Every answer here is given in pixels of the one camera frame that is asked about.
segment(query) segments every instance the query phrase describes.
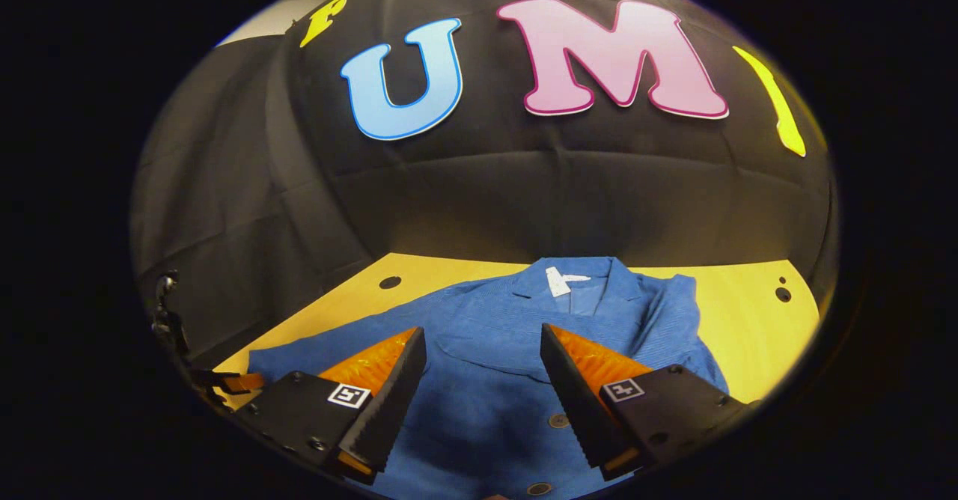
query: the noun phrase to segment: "yellow table surface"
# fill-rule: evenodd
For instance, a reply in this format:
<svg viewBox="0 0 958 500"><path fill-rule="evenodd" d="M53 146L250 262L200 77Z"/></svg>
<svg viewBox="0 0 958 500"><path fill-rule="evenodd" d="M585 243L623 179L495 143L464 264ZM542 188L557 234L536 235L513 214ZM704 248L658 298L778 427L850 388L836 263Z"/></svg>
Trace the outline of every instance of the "yellow table surface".
<svg viewBox="0 0 958 500"><path fill-rule="evenodd" d="M215 371L246 373L249 351L270 349L384 312L463 281L521 272L528 264L481 262L410 254L387 254L280 325L263 333ZM701 325L707 344L728 381L729 395L743 402L763 398L776 387L811 342L819 314L804 279L787 260L727 266L629 268L654 278L681 274L697 281ZM389 276L403 279L379 288ZM779 278L786 279L781 283ZM775 289L784 286L791 299L782 302ZM226 395L239 408L256 395Z"/></svg>

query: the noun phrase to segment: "letter u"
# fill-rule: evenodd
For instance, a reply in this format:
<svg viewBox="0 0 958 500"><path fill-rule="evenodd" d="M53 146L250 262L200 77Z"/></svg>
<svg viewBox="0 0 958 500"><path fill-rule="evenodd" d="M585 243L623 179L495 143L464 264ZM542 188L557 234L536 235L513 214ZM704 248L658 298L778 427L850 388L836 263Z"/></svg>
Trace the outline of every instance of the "letter u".
<svg viewBox="0 0 958 500"><path fill-rule="evenodd" d="M370 47L345 63L339 74L349 82L359 131L379 141L396 141L421 134L451 114L463 93L462 71L452 43L452 32L461 25L455 18L441 19L406 34L407 43L420 46L425 69L425 93L408 105L394 105L386 90L382 60L389 54L389 44Z"/></svg>

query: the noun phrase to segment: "letter m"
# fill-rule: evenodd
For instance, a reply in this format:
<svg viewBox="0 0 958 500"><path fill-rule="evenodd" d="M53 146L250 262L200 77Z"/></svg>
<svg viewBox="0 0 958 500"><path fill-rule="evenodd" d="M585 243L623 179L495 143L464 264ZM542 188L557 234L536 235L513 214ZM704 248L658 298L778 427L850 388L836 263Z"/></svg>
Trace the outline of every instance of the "letter m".
<svg viewBox="0 0 958 500"><path fill-rule="evenodd" d="M536 88L526 94L525 105L534 115L568 115L592 107L594 94L572 74L574 56L622 107L635 101L649 57L656 71L649 99L657 108L685 117L728 116L728 104L716 93L675 13L621 1L612 30L557 0L513 2L497 15L514 20L529 47Z"/></svg>

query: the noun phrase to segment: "bolt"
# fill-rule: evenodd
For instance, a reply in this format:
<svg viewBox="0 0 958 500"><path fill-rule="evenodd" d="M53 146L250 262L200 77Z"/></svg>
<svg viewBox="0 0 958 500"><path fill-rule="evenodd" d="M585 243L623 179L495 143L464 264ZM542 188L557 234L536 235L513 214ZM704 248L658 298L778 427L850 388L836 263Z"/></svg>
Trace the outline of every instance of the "bolt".
<svg viewBox="0 0 958 500"><path fill-rule="evenodd" d="M309 444L309 448L313 448L316 451L326 451L326 443L316 438L316 436L309 436L307 443Z"/></svg>

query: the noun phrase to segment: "wrinkled fabric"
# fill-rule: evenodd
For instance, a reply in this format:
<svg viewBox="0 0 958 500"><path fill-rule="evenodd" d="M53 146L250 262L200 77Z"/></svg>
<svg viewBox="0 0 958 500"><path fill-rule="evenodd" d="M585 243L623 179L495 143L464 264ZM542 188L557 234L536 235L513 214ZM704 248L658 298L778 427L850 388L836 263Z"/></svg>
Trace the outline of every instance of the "wrinkled fabric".
<svg viewBox="0 0 958 500"><path fill-rule="evenodd" d="M571 293L553 296L546 268ZM268 382L290 371L320 374L383 339L424 327L427 367L386 470L369 489L393 498L524 498L549 483L550 498L601 490L571 427L551 428L562 405L540 359L542 323L575 332L651 368L682 364L728 386L698 337L695 280L651 278L613 257L541 258L515 275L468 281L338 329L253 350L250 373Z"/></svg>

